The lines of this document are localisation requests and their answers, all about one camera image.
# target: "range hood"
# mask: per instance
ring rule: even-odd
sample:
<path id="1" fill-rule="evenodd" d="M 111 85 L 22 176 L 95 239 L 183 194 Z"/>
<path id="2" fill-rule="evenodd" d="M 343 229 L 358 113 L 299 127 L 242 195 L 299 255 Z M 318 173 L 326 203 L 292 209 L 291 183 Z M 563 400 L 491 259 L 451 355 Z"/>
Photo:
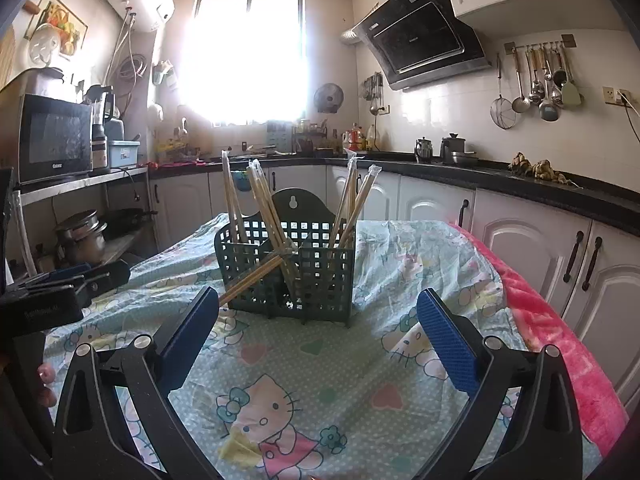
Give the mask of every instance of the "range hood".
<path id="1" fill-rule="evenodd" d="M 490 66 L 475 31 L 456 19 L 450 0 L 379 2 L 353 32 L 372 51 L 393 90 Z"/>

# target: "wall picture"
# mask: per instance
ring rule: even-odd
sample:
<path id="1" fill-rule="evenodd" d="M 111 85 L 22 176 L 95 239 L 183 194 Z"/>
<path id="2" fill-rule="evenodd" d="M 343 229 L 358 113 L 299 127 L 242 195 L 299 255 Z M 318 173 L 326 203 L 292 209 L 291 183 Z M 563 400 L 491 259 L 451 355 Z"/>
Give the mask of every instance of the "wall picture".
<path id="1" fill-rule="evenodd" d="M 71 57 L 82 48 L 87 26 L 60 0 L 40 0 L 42 12 L 33 16 L 24 37 L 30 40 L 43 23 L 56 27 L 60 33 L 60 54 Z"/>

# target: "red fleece fabric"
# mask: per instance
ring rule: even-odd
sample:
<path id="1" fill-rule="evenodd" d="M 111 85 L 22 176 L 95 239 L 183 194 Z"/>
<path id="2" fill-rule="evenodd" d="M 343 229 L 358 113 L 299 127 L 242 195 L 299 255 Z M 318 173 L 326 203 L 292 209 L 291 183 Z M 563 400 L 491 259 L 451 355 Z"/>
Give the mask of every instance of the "red fleece fabric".
<path id="1" fill-rule="evenodd" d="M 497 270 L 507 306 L 520 335 L 532 352 L 554 344 L 562 352 L 578 404 L 584 434 L 605 457 L 622 434 L 628 416 L 596 359 L 551 306 L 517 272 L 495 256 L 480 240 L 456 227 Z"/>

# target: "basket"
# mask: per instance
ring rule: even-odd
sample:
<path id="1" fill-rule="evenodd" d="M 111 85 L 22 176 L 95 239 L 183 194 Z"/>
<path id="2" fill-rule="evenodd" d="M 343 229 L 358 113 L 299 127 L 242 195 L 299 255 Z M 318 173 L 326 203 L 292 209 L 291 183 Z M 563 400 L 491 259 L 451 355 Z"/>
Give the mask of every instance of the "basket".
<path id="1" fill-rule="evenodd" d="M 298 245 L 292 256 L 300 272 L 291 298 L 280 268 L 272 270 L 259 282 L 238 295 L 229 304 L 268 317 L 295 317 L 307 320 L 338 321 L 349 325 L 355 233 L 348 248 L 328 248 L 335 216 L 322 201 L 305 189 L 283 189 L 272 196 L 286 236 Z M 339 235 L 346 223 L 343 222 Z M 244 218 L 248 244 L 231 242 L 229 224 L 217 232 L 214 246 L 225 285 L 254 267 L 272 250 L 260 212 Z"/>

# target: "metal screw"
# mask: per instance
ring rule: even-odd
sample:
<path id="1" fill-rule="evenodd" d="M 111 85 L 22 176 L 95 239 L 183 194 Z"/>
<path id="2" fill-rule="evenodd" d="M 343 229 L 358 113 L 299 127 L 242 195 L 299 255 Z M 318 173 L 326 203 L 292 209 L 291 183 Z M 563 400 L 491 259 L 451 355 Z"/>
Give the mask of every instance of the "metal screw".
<path id="1" fill-rule="evenodd" d="M 136 348 L 146 348 L 151 344 L 151 338 L 148 335 L 141 335 L 133 342 Z"/>
<path id="2" fill-rule="evenodd" d="M 78 348 L 76 348 L 76 354 L 78 354 L 80 357 L 82 357 L 83 355 L 87 355 L 90 351 L 91 346 L 89 346 L 87 343 L 81 344 Z"/>
<path id="3" fill-rule="evenodd" d="M 560 349 L 555 345 L 548 345 L 545 352 L 550 357 L 560 357 Z"/>
<path id="4" fill-rule="evenodd" d="M 484 345 L 491 350 L 499 350 L 502 348 L 503 342 L 499 337 L 492 335 L 484 340 Z"/>

